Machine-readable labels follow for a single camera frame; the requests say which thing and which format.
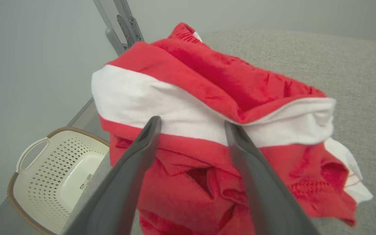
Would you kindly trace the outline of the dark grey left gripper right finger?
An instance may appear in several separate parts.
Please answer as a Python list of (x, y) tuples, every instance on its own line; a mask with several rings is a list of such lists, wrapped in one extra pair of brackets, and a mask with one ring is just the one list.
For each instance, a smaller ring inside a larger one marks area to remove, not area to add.
[(318, 235), (319, 231), (245, 130), (225, 121), (232, 164), (242, 176), (256, 235)]

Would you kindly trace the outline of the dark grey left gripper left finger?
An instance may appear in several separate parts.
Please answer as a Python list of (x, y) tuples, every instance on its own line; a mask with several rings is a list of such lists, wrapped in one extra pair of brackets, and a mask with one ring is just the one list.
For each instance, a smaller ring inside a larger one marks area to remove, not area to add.
[(153, 116), (67, 228), (66, 235), (129, 235), (146, 171), (156, 159), (161, 117)]

